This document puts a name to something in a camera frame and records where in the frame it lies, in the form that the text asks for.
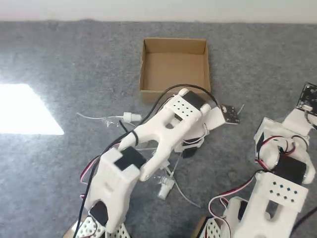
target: white connector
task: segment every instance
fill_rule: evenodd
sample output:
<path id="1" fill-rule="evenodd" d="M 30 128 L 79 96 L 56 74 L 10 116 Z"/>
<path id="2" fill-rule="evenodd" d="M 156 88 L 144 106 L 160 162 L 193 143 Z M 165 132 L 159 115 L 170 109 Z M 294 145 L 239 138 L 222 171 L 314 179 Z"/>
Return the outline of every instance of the white connector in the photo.
<path id="1" fill-rule="evenodd" d="M 171 189 L 173 188 L 175 181 L 171 177 L 162 177 L 160 180 L 160 191 L 158 193 L 158 197 L 160 199 L 165 200 Z"/>
<path id="2" fill-rule="evenodd" d="M 123 118 L 123 121 L 126 123 L 130 123 L 132 121 L 141 121 L 142 120 L 142 116 L 140 114 L 127 113 L 127 112 L 123 113 L 122 118 Z"/>

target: black wire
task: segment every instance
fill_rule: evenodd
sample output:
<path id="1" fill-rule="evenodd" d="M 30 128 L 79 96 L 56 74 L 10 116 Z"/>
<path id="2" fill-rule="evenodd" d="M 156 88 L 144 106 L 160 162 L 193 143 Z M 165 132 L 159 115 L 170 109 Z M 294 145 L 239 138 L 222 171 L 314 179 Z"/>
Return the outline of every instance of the black wire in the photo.
<path id="1" fill-rule="evenodd" d="M 162 99 L 162 97 L 170 90 L 172 90 L 173 88 L 177 88 L 177 87 L 191 87 L 191 88 L 197 88 L 202 90 L 203 92 L 205 92 L 206 94 L 208 94 L 210 96 L 210 98 L 214 101 L 214 103 L 216 103 L 217 107 L 219 106 L 217 100 L 214 98 L 214 96 L 208 92 L 205 88 L 199 87 L 197 85 L 193 85 L 193 84 L 187 84 L 187 83 L 183 83 L 183 84 L 176 84 L 174 86 L 171 86 L 169 88 L 167 88 L 160 96 L 159 98 L 156 100 L 156 102 L 154 103 L 152 109 L 150 110 L 150 112 L 142 119 L 142 121 L 140 121 L 140 123 L 138 125 L 143 124 L 149 117 L 150 115 L 153 113 L 154 109 L 156 108 L 156 106 L 159 104 L 159 101 Z"/>
<path id="2" fill-rule="evenodd" d="M 293 226 L 291 235 L 298 229 L 298 227 L 305 221 L 307 220 L 312 214 L 314 214 L 317 211 L 317 207 L 313 208 L 310 210 L 305 216 L 303 216 L 301 219 L 297 221 L 297 223 Z"/>
<path id="3" fill-rule="evenodd" d="M 214 101 L 214 103 L 218 106 L 218 102 L 217 100 L 214 98 L 214 96 L 208 92 L 205 88 L 202 88 L 202 87 L 199 87 L 197 85 L 193 85 L 193 84 L 176 84 L 174 86 L 171 86 L 169 88 L 167 88 L 160 96 L 159 98 L 156 100 L 156 102 L 154 103 L 153 107 L 151 108 L 151 110 L 149 111 L 149 113 L 140 121 L 140 123 L 138 124 L 139 125 L 142 125 L 149 117 L 150 115 L 153 113 L 153 111 L 155 110 L 156 106 L 159 104 L 159 101 L 162 99 L 162 97 L 168 92 L 170 91 L 171 89 L 173 88 L 177 88 L 177 87 L 191 87 L 191 88 L 197 88 L 197 89 L 200 89 L 202 91 L 204 91 L 206 94 L 208 94 L 210 96 L 210 98 Z M 82 214 L 83 214 L 83 210 L 84 210 L 84 206 L 85 206 L 85 202 L 86 202 L 86 198 L 88 196 L 88 192 L 89 192 L 89 188 L 90 188 L 90 185 L 91 185 L 91 181 L 93 179 L 93 176 L 94 176 L 94 173 L 95 173 L 95 170 L 96 170 L 96 167 L 98 166 L 99 164 L 99 160 L 100 160 L 100 157 L 102 154 L 104 154 L 105 152 L 107 152 L 112 146 L 114 146 L 116 143 L 118 143 L 120 140 L 122 140 L 124 137 L 126 137 L 127 134 L 129 134 L 130 132 L 126 132 L 124 133 L 123 135 L 119 136 L 117 139 L 115 139 L 109 146 L 107 146 L 107 148 L 99 155 L 99 158 L 96 160 L 93 168 L 91 169 L 91 172 L 90 172 L 90 175 L 89 175 L 89 180 L 88 180 L 88 183 L 87 183 L 87 187 L 86 187 L 86 191 L 85 191 L 85 197 L 83 198 L 83 201 L 81 203 L 81 207 L 80 207 L 80 210 L 79 210 L 79 216 L 78 216 L 78 223 L 77 223 L 77 227 L 76 227 L 76 230 L 75 230 L 75 233 L 74 233 L 74 236 L 73 238 L 76 238 L 76 235 L 78 233 L 78 230 L 79 230 L 79 226 L 80 226 L 80 221 L 81 221 L 81 217 L 82 217 Z"/>
<path id="4" fill-rule="evenodd" d="M 119 124 L 122 127 L 122 129 L 124 129 L 125 132 L 128 132 L 128 129 L 124 126 L 121 120 L 119 120 Z"/>

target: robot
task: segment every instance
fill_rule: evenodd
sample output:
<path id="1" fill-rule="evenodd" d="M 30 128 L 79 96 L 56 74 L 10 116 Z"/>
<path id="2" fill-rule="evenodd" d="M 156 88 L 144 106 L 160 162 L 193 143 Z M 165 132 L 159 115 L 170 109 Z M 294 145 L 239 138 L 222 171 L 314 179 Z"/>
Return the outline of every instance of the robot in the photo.
<path id="1" fill-rule="evenodd" d="M 263 170 L 254 176 L 257 181 L 251 197 L 249 201 L 232 197 L 222 217 L 215 215 L 206 222 L 207 236 L 288 238 L 291 235 L 308 194 L 304 185 L 310 184 L 316 173 L 307 153 L 308 133 L 316 129 L 317 123 L 316 96 L 317 86 L 306 83 L 296 108 L 283 123 L 263 119 L 254 136 L 256 161 Z M 233 193 L 235 191 L 225 192 L 215 198 L 222 199 Z M 267 211 L 272 204 L 274 214 Z M 220 227 L 217 219 L 222 221 Z"/>
<path id="2" fill-rule="evenodd" d="M 289 237 L 308 193 L 302 184 L 311 183 L 316 173 L 306 150 L 308 132 L 317 123 L 317 104 L 311 97 L 313 92 L 306 96 L 307 89 L 317 93 L 316 86 L 305 85 L 298 106 L 283 123 L 264 118 L 254 137 L 257 161 L 264 169 L 255 175 L 257 182 L 249 201 L 231 198 L 219 217 L 211 211 L 211 200 L 209 207 L 214 218 L 205 224 L 205 236 L 201 237 L 210 232 L 219 238 Z M 124 226 L 130 194 L 137 181 L 146 181 L 158 169 L 166 168 L 173 150 L 193 156 L 210 130 L 240 122 L 233 107 L 215 102 L 217 106 L 211 109 L 205 100 L 184 88 L 146 123 L 123 136 L 118 148 L 106 149 L 84 197 L 83 205 L 89 215 L 81 224 L 78 222 L 74 237 L 106 237 L 105 234 L 117 231 Z M 134 147 L 150 140 L 159 144 L 154 155 L 146 160 Z M 278 204 L 272 218 L 266 212 L 270 201 Z"/>

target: gray carpet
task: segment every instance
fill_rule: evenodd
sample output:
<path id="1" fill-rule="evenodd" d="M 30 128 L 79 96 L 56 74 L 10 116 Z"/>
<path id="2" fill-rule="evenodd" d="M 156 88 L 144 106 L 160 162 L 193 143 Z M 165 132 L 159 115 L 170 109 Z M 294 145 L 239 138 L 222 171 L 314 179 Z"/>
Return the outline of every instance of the gray carpet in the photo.
<path id="1" fill-rule="evenodd" d="M 79 118 L 142 113 L 138 76 L 144 37 L 206 38 L 213 94 L 239 108 L 241 124 L 207 137 L 182 160 L 178 182 L 199 210 L 174 189 L 159 200 L 158 173 L 134 189 L 126 225 L 134 238 L 189 237 L 207 215 L 209 199 L 246 180 L 253 136 L 264 116 L 281 119 L 297 103 L 305 81 L 317 83 L 317 26 L 204 23 L 0 23 L 0 83 L 25 83 L 40 96 L 64 135 L 0 134 L 0 237 L 61 237 L 76 220 L 87 162 L 122 131 Z M 317 133 L 309 149 L 315 166 Z M 175 163 L 176 157 L 170 160 Z M 248 198 L 252 187 L 239 195 Z M 304 212 L 316 205 L 308 186 Z M 217 212 L 222 208 L 217 204 Z M 316 237 L 316 216 L 294 237 Z"/>

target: cardboard box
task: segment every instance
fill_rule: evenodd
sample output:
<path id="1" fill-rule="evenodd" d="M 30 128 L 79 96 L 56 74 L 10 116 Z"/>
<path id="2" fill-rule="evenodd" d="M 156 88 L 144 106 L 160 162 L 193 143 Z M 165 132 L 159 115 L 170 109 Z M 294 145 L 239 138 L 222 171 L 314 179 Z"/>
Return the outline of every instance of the cardboard box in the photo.
<path id="1" fill-rule="evenodd" d="M 195 84 L 211 91 L 206 40 L 145 38 L 140 72 L 142 101 L 155 102 L 165 89 L 180 83 Z M 171 90 L 166 97 L 180 89 Z M 201 90 L 191 90 L 209 99 Z"/>

